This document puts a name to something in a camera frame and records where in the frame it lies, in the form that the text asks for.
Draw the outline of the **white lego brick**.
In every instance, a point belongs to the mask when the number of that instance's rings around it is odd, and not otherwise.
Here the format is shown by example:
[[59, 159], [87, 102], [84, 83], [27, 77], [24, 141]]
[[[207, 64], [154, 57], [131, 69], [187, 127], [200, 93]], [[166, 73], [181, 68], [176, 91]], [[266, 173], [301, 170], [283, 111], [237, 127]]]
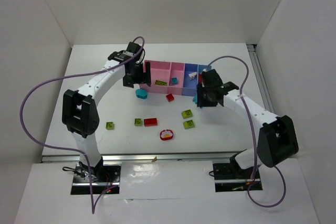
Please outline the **white lego brick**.
[[198, 76], [198, 73], [197, 73], [197, 72], [191, 72], [191, 73], [188, 74], [188, 78], [189, 78], [190, 80], [195, 80], [195, 79], [197, 79], [197, 76]]

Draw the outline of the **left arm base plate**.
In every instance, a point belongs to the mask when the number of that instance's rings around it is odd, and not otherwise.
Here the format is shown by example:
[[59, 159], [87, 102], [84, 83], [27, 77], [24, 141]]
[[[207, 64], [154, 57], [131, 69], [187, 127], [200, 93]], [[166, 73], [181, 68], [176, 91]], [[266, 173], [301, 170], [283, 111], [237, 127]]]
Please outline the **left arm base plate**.
[[[63, 167], [63, 171], [73, 172], [73, 179], [71, 185], [71, 195], [89, 195], [89, 174], [83, 172], [79, 166], [76, 164], [74, 168]], [[121, 166], [120, 165], [107, 165], [103, 167], [103, 172], [92, 178], [92, 189], [94, 195], [101, 194], [104, 190], [107, 190], [105, 194], [119, 194], [120, 192], [120, 175]]]

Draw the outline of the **lime square lego brick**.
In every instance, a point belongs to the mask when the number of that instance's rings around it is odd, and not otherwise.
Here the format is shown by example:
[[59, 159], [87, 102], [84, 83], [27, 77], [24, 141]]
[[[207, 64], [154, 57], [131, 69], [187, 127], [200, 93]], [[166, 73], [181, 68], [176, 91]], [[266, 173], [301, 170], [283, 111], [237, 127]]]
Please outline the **lime square lego brick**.
[[113, 130], [114, 123], [113, 122], [106, 122], [106, 130]]

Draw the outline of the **long red lego brick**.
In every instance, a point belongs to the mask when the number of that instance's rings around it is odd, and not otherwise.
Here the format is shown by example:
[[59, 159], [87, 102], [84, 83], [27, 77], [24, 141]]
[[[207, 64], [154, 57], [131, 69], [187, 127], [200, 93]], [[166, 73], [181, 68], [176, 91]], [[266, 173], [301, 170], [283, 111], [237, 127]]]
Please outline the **long red lego brick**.
[[147, 118], [144, 119], [144, 126], [148, 127], [148, 126], [157, 126], [158, 125], [158, 121], [157, 118]]

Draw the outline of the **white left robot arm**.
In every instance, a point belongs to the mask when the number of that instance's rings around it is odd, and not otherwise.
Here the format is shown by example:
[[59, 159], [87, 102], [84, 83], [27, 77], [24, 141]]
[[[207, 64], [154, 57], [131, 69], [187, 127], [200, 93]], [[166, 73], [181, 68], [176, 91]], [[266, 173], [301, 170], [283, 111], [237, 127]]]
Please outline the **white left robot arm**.
[[76, 141], [83, 172], [98, 176], [102, 171], [95, 131], [100, 123], [97, 106], [103, 96], [119, 80], [129, 88], [135, 84], [151, 85], [150, 63], [143, 62], [144, 56], [144, 46], [131, 41], [125, 50], [113, 52], [86, 84], [64, 93], [62, 123]]

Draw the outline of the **long lime lego brick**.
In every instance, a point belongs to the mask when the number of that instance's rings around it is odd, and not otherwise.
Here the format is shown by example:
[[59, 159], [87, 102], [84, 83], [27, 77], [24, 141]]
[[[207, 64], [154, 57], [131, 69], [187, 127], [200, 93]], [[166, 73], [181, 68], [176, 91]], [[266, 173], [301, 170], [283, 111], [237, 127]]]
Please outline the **long lime lego brick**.
[[154, 84], [157, 86], [167, 86], [167, 82], [161, 80], [156, 80]]

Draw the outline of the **small red lego brick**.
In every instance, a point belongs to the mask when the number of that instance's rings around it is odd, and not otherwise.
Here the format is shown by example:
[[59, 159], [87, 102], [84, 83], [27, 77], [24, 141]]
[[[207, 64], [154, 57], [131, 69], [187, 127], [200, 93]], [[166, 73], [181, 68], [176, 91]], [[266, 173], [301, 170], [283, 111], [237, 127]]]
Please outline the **small red lego brick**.
[[172, 102], [174, 100], [173, 94], [171, 94], [171, 93], [167, 94], [166, 99], [167, 99], [168, 102]]

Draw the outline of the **small lime lego brick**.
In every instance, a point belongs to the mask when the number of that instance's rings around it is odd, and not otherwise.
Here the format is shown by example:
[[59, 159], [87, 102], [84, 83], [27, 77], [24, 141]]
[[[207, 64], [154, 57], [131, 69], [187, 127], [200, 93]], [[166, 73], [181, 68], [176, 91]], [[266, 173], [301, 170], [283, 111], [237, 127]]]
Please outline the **small lime lego brick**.
[[142, 119], [141, 118], [135, 118], [134, 119], [134, 125], [135, 126], [142, 126]]

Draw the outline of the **small teal lego brick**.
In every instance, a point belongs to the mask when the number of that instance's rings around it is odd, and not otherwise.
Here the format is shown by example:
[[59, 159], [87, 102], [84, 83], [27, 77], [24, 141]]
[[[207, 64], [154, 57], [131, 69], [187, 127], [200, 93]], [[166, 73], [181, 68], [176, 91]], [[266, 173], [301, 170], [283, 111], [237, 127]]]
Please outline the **small teal lego brick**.
[[172, 78], [171, 81], [172, 81], [173, 85], [178, 84], [178, 79], [177, 78]]

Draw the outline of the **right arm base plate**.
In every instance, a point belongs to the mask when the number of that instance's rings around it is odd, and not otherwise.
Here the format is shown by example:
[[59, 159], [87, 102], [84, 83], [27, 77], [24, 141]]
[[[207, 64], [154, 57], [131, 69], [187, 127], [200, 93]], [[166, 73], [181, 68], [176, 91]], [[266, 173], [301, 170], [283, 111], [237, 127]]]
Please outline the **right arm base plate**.
[[214, 163], [208, 174], [214, 178], [217, 193], [247, 191], [249, 187], [250, 190], [262, 190], [259, 172], [256, 171], [251, 179], [252, 172], [253, 167], [241, 170], [231, 163]]

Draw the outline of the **teal oval lego piece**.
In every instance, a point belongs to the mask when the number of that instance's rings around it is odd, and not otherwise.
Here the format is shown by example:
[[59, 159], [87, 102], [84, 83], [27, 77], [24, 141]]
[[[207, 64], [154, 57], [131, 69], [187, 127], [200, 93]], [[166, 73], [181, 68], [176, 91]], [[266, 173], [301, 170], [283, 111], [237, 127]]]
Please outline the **teal oval lego piece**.
[[144, 90], [144, 89], [137, 89], [137, 90], [135, 91], [135, 95], [136, 95], [136, 97], [139, 98], [139, 99], [147, 99], [147, 97], [148, 97], [148, 93], [147, 93], [147, 91]]

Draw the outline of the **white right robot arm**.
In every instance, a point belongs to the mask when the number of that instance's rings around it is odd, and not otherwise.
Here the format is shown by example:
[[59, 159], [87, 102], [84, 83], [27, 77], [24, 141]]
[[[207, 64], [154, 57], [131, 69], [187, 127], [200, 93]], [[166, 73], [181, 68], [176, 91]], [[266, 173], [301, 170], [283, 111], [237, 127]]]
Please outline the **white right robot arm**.
[[230, 168], [235, 173], [265, 165], [273, 168], [299, 151], [293, 120], [267, 111], [242, 92], [233, 82], [224, 83], [216, 70], [203, 71], [197, 84], [197, 106], [200, 108], [221, 105], [247, 119], [253, 138], [250, 149], [234, 154]]

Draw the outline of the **lime curved lego brick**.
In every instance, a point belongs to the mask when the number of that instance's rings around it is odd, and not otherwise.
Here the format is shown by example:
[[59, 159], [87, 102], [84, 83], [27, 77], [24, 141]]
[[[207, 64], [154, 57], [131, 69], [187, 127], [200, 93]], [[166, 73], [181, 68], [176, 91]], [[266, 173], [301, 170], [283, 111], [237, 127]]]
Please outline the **lime curved lego brick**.
[[181, 113], [183, 119], [188, 119], [193, 116], [193, 113], [191, 110], [185, 110]]

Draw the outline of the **red flower lego piece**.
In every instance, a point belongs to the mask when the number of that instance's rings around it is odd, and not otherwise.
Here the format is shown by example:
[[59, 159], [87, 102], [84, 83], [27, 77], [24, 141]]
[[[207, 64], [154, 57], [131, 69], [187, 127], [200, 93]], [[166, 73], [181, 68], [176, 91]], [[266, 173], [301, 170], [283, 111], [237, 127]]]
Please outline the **red flower lego piece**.
[[159, 134], [159, 137], [162, 141], [168, 141], [174, 137], [174, 132], [169, 129], [162, 130]]

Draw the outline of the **long teal lego brick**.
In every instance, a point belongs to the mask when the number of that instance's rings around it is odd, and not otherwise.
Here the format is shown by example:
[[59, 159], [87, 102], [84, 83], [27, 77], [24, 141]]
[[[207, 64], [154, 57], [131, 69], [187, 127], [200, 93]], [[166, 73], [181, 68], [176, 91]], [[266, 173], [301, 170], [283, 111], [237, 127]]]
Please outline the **long teal lego brick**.
[[193, 100], [192, 100], [192, 101], [193, 101], [195, 104], [197, 104], [197, 101], [198, 101], [198, 99], [197, 99], [197, 95], [193, 97]]

